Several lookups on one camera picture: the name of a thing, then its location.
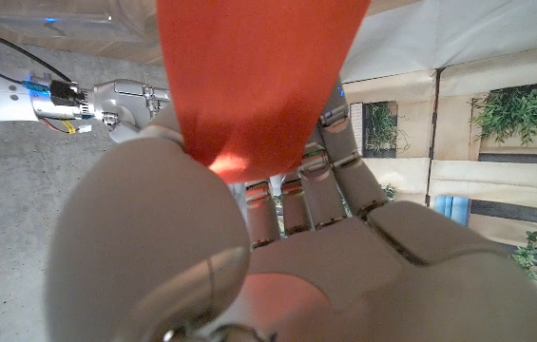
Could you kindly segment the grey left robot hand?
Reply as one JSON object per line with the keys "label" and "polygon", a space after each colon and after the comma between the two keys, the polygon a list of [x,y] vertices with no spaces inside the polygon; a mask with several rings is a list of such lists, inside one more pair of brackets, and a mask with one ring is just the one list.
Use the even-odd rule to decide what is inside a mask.
{"label": "grey left robot hand", "polygon": [[537,288],[493,242],[390,202],[339,87],[311,115],[296,234],[241,211],[165,107],[72,192],[50,248],[52,341],[537,341]]}

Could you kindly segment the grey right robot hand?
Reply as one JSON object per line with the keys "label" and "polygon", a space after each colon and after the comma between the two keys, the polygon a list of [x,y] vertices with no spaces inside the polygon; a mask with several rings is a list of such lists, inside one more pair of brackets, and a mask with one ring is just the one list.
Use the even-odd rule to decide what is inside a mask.
{"label": "grey right robot hand", "polygon": [[95,85],[88,93],[95,117],[108,128],[116,143],[135,139],[171,102],[166,88],[125,79]]}

